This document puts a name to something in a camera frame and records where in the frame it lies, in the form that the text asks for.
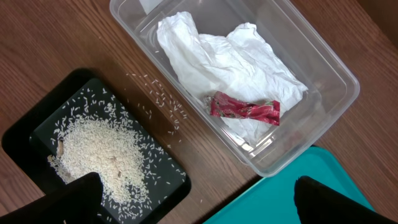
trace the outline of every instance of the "white cloth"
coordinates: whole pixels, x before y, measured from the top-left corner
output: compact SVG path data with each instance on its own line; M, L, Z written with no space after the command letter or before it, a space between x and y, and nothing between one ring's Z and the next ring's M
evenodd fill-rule
M157 39L183 87L203 101L221 91L239 100L280 102L281 115L296 105L307 87L299 82L257 33L256 25L237 26L227 37L198 34L189 12L159 22ZM253 119L222 118L255 146L271 126Z

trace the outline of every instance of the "turquoise plastic lid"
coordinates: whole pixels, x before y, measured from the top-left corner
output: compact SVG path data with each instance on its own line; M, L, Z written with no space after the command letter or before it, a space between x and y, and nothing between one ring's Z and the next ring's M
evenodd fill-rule
M276 176L261 179L205 223L300 224L293 197L295 181L303 175L373 210L335 157L320 147L311 147Z

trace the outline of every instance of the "white paper piece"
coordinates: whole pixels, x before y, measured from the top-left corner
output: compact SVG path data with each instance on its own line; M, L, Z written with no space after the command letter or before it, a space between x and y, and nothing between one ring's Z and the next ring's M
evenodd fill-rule
M178 80L203 100L222 91L251 103L280 102L280 114L296 105L307 87L299 82L257 33L256 25L237 26L227 37L199 34L189 12L159 22L157 38ZM253 119L222 118L254 146L270 124Z
M145 13L148 15L156 6L163 0L139 0L141 6L144 8Z

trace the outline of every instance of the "red candy wrapper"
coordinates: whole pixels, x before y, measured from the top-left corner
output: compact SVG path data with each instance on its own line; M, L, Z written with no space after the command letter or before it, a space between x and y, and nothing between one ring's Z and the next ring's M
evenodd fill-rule
M217 91L214 97L209 97L210 115L236 119L256 119L279 126L280 103L276 100L264 105L246 103Z

